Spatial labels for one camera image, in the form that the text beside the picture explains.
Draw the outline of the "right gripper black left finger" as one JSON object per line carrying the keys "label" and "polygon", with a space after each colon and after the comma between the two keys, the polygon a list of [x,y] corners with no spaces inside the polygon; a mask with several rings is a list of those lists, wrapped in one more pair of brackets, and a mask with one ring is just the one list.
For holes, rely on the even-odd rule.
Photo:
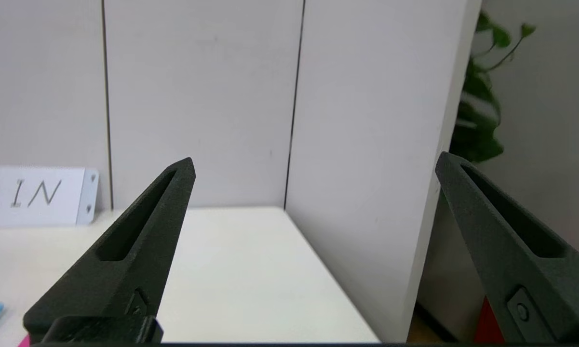
{"label": "right gripper black left finger", "polygon": [[160,343],[157,315],[194,183],[191,158],[166,167],[25,313],[30,343]]}

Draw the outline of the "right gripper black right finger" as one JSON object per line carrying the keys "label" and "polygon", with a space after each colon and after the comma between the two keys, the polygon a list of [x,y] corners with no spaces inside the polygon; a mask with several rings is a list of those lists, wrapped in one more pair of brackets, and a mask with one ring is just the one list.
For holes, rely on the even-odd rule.
{"label": "right gripper black right finger", "polygon": [[579,345],[579,252],[467,160],[435,174],[505,341]]}

